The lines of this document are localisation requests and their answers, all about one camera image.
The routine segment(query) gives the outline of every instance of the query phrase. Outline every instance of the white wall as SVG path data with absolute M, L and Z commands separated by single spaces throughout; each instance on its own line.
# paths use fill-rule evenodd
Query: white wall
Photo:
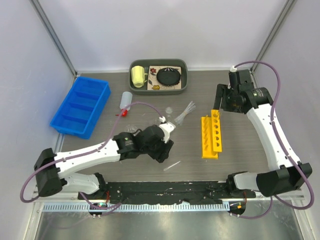
M 286 0 L 40 0 L 78 71 L 126 70 L 137 59 L 189 68 L 255 59 Z
M 19 199 L 41 151 L 54 147 L 49 127 L 73 77 L 27 0 L 0 8 L 0 229 L 1 239 L 22 240 L 33 203 Z M 29 185 L 30 198 L 35 181 Z
M 320 1 L 297 1 L 276 36 L 265 62 L 274 65 L 281 77 L 276 107 L 280 124 L 303 163 L 310 163 L 315 204 L 310 209 L 318 236 L 320 222 Z M 257 83 L 275 95 L 276 79 L 264 66 L 256 72 Z

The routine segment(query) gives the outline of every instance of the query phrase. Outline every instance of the coaster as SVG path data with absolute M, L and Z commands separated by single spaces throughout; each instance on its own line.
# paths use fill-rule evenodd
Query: coaster
M 157 74 L 161 69 L 165 68 L 173 68 L 177 70 L 181 75 L 181 67 L 179 66 L 150 66 L 149 73 L 148 73 L 148 80 L 147 80 L 147 90 L 156 90 L 156 91 L 165 91 L 165 90 L 174 90 L 174 89 L 181 89 L 181 77 L 180 81 L 176 85 L 166 86 L 161 84 L 157 80 Z

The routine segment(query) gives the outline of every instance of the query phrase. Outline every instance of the blue plastic bin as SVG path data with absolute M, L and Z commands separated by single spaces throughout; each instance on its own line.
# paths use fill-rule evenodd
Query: blue plastic bin
M 107 81 L 78 77 L 54 115 L 50 126 L 61 134 L 89 139 L 110 93 Z

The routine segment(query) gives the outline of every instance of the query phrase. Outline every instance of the yellow test tube rack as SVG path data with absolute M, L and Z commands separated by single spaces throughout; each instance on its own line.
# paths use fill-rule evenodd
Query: yellow test tube rack
M 211 110 L 211 117 L 201 117 L 202 158 L 218 159 L 218 153 L 222 152 L 220 113 L 219 110 Z

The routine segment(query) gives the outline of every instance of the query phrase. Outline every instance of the white plastic bottle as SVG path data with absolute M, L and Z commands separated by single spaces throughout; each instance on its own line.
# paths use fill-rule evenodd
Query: white plastic bottle
M 126 106 L 131 104 L 132 102 L 132 93 L 129 91 L 124 91 L 122 93 L 121 102 L 120 102 L 120 109 L 124 109 Z

